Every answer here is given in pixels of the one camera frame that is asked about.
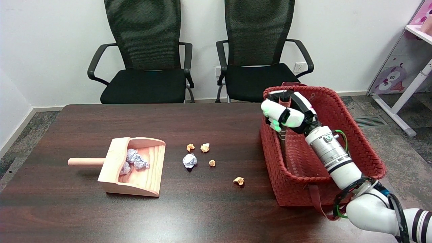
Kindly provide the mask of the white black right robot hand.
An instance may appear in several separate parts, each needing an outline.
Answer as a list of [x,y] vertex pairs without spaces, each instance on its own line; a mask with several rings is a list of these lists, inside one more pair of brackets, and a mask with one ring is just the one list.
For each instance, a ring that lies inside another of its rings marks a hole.
[[297,134],[307,136],[312,130],[322,126],[311,103],[293,90],[270,92],[261,103],[261,110],[265,123],[278,133],[289,128]]

